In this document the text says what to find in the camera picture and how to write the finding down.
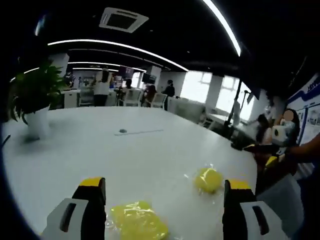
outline window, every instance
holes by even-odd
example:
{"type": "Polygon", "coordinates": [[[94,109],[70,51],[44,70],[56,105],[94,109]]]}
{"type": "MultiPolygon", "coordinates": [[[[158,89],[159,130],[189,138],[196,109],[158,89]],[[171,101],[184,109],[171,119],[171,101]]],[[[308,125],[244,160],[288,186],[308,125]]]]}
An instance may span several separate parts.
{"type": "Polygon", "coordinates": [[[188,71],[183,82],[181,97],[205,103],[211,78],[210,72],[188,71]]]}
{"type": "MultiPolygon", "coordinates": [[[[131,87],[133,87],[133,88],[137,88],[137,87],[138,87],[138,82],[139,82],[140,74],[141,74],[141,72],[139,72],[139,71],[136,71],[136,72],[133,74],[131,87]]],[[[126,87],[126,81],[122,81],[122,87],[123,87],[123,88],[126,87]]]]}
{"type": "MultiPolygon", "coordinates": [[[[239,79],[235,77],[225,76],[222,81],[219,97],[216,103],[216,108],[226,111],[228,113],[231,112],[231,109],[234,104],[234,99],[237,94],[239,79]]],[[[250,92],[249,88],[242,82],[240,93],[238,97],[238,102],[242,105],[242,101],[244,100],[245,90],[250,92]]],[[[243,107],[240,113],[240,118],[247,121],[251,115],[252,107],[254,105],[254,99],[247,103],[248,94],[245,96],[245,100],[243,103],[243,107]]]]}

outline green leaves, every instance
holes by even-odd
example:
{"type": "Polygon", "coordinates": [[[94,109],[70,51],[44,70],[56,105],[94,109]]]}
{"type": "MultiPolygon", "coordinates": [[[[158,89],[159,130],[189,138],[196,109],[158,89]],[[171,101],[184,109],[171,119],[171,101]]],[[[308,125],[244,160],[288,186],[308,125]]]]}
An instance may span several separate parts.
{"type": "Polygon", "coordinates": [[[17,121],[25,114],[36,112],[55,102],[66,87],[60,77],[61,67],[44,62],[39,69],[26,74],[19,73],[12,81],[13,99],[10,104],[11,118],[17,121]]]}

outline ceiling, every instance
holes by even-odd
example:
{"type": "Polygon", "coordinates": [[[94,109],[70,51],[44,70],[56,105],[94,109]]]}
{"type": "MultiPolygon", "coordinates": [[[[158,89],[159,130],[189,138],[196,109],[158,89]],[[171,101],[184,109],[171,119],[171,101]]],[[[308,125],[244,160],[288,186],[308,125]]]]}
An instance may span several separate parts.
{"type": "Polygon", "coordinates": [[[248,85],[284,97],[293,94],[319,71],[320,3],[314,0],[213,2],[240,44],[240,57],[225,29],[202,0],[90,1],[63,9],[37,6],[33,15],[30,12],[27,15],[25,25],[18,24],[26,37],[16,54],[23,56],[20,63],[25,70],[37,67],[44,56],[68,52],[70,62],[102,62],[144,69],[156,64],[164,71],[183,72],[165,60],[116,45],[73,42],[47,46],[70,39],[111,41],[160,55],[189,70],[240,77],[248,85]],[[99,22],[106,7],[139,13],[149,20],[133,33],[101,28],[99,22]],[[35,37],[31,30],[41,16],[45,16],[44,27],[35,37]]]}

